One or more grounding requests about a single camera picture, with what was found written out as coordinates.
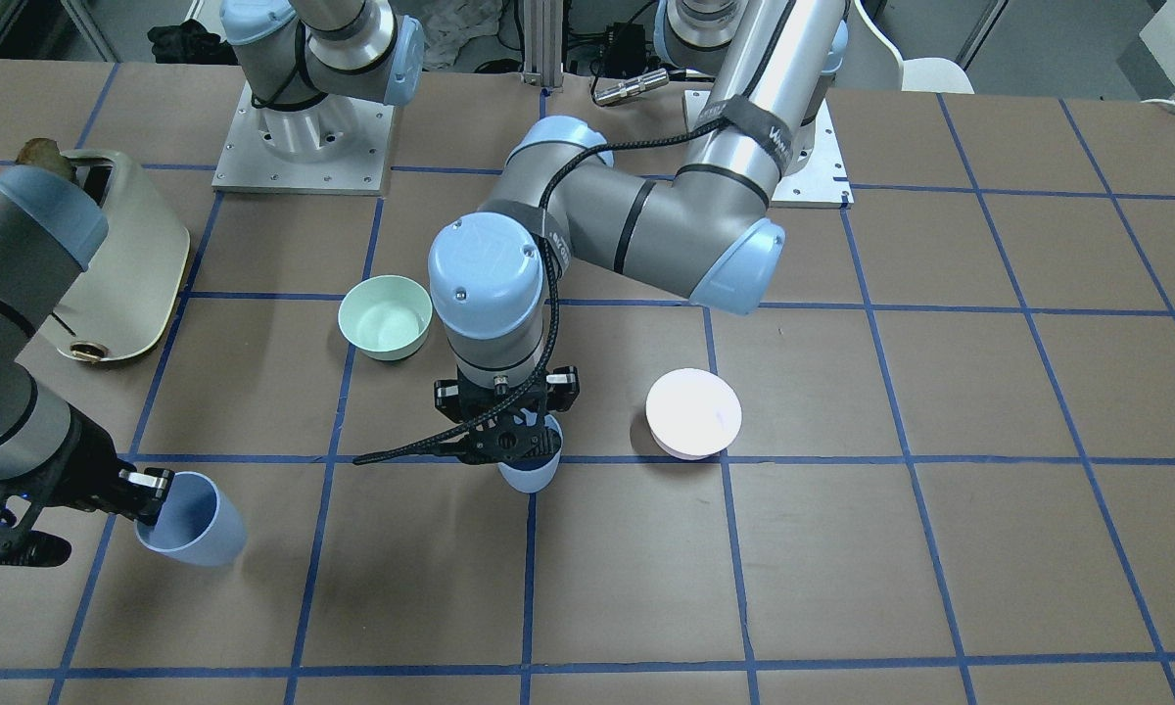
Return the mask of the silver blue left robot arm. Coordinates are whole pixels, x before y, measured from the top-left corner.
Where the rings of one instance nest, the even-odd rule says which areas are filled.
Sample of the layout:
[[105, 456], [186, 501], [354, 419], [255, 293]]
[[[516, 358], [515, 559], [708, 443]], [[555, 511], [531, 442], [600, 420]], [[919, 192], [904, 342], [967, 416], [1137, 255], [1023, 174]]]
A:
[[436, 385], [450, 428], [394, 456], [488, 464], [560, 450], [546, 416], [573, 404], [578, 380], [548, 363], [573, 258], [752, 313], [784, 246], [771, 200], [833, 75], [848, 13], [847, 1], [750, 1], [686, 133], [610, 143], [579, 118], [531, 126], [489, 199], [428, 251], [428, 293], [456, 357], [456, 378]]

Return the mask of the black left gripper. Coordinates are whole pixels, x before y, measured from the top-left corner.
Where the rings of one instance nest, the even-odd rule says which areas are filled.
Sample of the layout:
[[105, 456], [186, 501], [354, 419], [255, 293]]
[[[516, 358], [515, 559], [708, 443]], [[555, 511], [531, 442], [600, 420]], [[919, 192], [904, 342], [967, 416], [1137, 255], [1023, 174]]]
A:
[[[436, 458], [457, 459], [466, 465], [488, 465], [499, 461], [513, 464], [519, 459], [545, 459], [560, 446], [560, 438], [550, 428], [544, 428], [543, 416], [566, 411], [573, 407], [580, 391], [578, 367], [562, 365], [537, 381], [528, 392], [505, 407], [490, 421], [481, 421], [468, 429], [458, 441], [436, 442], [422, 454]], [[502, 397], [494, 389], [479, 387], [459, 374], [457, 380], [437, 380], [435, 383], [435, 407], [454, 424], [479, 418]], [[524, 411], [535, 412], [533, 429], [521, 430], [519, 419]]]

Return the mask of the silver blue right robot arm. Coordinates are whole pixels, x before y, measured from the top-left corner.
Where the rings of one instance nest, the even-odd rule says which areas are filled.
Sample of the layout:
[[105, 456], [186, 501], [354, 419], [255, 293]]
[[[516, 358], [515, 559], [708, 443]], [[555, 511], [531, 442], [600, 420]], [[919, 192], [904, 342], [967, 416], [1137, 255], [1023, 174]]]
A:
[[78, 186], [36, 164], [0, 173], [0, 565], [56, 568], [68, 540], [36, 531], [47, 506], [154, 526], [175, 474], [139, 469], [112, 437], [19, 365], [18, 356], [86, 271], [108, 223]]

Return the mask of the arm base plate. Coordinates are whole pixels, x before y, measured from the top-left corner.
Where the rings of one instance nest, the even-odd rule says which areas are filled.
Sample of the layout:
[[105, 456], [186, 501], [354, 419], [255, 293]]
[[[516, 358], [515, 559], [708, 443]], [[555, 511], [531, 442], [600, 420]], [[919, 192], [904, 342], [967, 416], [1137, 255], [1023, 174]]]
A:
[[795, 129], [792, 157], [779, 180], [771, 184], [767, 197], [763, 197], [763, 186], [773, 175], [776, 162], [772, 157], [754, 148], [748, 139], [743, 139], [747, 146], [739, 156], [703, 157], [709, 142], [710, 137], [694, 139], [685, 164], [676, 174], [679, 188], [690, 184], [694, 195], [726, 192], [732, 199], [763, 202], [770, 207], [847, 209], [853, 204], [841, 147], [837, 142], [826, 102], [820, 103], [811, 125]]
[[343, 95], [295, 113], [240, 94], [212, 177], [216, 192], [381, 196], [400, 108]]

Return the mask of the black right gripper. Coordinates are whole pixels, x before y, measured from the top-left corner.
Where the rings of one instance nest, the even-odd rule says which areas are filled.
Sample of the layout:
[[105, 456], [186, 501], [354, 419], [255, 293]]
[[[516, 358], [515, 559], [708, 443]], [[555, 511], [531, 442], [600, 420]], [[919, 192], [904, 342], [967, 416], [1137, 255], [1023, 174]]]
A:
[[69, 560], [69, 540], [35, 528], [47, 508], [110, 513], [153, 528], [174, 483], [170, 469], [122, 459], [105, 430], [72, 430], [32, 472], [0, 479], [0, 566], [58, 568]]

